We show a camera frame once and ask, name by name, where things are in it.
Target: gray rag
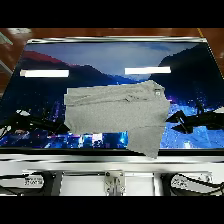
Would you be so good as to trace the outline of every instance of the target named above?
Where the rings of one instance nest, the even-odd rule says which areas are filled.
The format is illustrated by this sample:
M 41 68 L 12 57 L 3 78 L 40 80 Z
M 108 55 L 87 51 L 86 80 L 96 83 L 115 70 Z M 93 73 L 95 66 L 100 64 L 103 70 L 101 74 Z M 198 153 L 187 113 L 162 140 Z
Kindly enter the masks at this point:
M 128 149 L 156 158 L 170 103 L 154 81 L 68 89 L 65 124 L 74 134 L 128 131 Z

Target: folded fabric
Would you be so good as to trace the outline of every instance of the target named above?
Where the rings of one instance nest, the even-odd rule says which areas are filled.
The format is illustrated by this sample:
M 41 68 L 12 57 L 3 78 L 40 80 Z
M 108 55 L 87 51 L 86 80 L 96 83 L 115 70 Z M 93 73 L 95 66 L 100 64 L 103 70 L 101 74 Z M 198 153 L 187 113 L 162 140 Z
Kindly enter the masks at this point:
M 169 101 L 154 81 L 68 89 L 64 101 L 72 133 L 128 131 L 128 149 L 153 158 L 158 154 Z

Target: blue sky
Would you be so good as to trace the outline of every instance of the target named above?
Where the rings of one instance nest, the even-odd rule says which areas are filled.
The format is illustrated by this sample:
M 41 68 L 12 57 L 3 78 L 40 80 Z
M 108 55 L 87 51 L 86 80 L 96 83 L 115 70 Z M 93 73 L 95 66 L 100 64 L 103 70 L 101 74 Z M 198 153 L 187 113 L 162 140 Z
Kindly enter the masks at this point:
M 194 46 L 196 43 L 57 43 L 30 44 L 25 50 L 46 54 L 69 64 L 88 64 L 106 74 L 125 76 L 125 68 L 156 67 L 166 56 Z M 149 76 L 140 75 L 132 78 L 147 79 Z

